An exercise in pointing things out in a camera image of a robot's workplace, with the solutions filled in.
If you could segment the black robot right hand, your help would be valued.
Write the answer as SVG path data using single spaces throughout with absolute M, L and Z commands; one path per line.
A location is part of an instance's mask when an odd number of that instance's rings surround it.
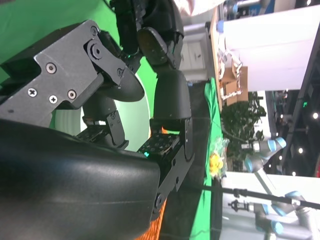
M 115 101 L 144 97 L 140 59 L 87 20 L 1 65 L 1 239 L 132 240 L 159 217 L 194 161 L 190 94 L 157 72 L 151 136 L 127 150 Z

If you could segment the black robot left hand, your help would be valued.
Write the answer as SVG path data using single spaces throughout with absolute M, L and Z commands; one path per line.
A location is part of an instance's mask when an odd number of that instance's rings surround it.
M 153 71 L 178 69 L 184 27 L 172 0 L 111 0 L 119 43 L 129 59 L 145 57 Z

